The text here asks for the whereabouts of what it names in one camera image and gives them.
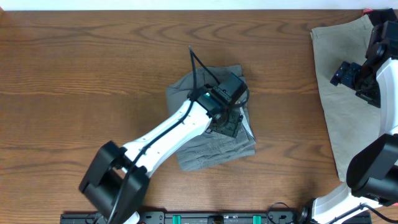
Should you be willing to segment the grey shorts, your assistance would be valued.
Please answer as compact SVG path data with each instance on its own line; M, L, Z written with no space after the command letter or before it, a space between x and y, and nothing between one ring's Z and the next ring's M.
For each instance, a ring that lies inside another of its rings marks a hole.
M170 115L181 107L192 86L193 73L190 72L166 88L167 108ZM191 139L176 152L180 169L200 170L240 157L255 155L256 140L249 124L247 106L241 107L239 112L243 115L243 124L235 138L208 131Z

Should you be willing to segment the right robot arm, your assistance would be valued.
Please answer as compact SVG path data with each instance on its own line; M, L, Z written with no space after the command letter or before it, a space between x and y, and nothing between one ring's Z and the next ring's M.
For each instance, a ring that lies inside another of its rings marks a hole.
M340 186L299 223L343 223L397 203L397 22L366 18L311 31L318 89Z

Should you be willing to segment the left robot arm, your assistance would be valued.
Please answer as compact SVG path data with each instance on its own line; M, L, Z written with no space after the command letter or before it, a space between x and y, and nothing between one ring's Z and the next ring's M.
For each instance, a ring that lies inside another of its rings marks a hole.
M106 223L137 223L138 209L156 169L189 140L210 126L234 135L242 115L235 112L243 87L206 86L188 93L181 107L142 137L117 146L100 147L80 185L80 192L104 216Z

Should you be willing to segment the beige khaki shorts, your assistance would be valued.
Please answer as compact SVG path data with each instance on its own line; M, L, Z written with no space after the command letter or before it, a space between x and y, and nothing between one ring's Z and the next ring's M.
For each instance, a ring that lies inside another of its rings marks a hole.
M397 133L397 22L373 26L368 16L337 26L312 29L315 71L328 135L340 181L352 158L384 133ZM378 61L371 79L381 94L379 108L356 92L330 83L343 61L362 65L370 45L387 44L389 55Z

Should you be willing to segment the pink red garment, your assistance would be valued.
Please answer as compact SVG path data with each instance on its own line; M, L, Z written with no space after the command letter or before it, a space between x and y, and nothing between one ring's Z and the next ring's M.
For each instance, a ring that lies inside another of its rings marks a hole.
M363 15L369 14L369 13L371 13L371 12L373 12L372 9L364 9L364 10L363 10Z

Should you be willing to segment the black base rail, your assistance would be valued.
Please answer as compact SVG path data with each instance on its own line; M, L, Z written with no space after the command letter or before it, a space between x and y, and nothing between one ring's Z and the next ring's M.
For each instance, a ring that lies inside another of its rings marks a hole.
M144 212L138 224L269 224L291 223L292 212L266 213L164 213ZM60 224L105 224L98 212L88 214L68 213L60 216Z

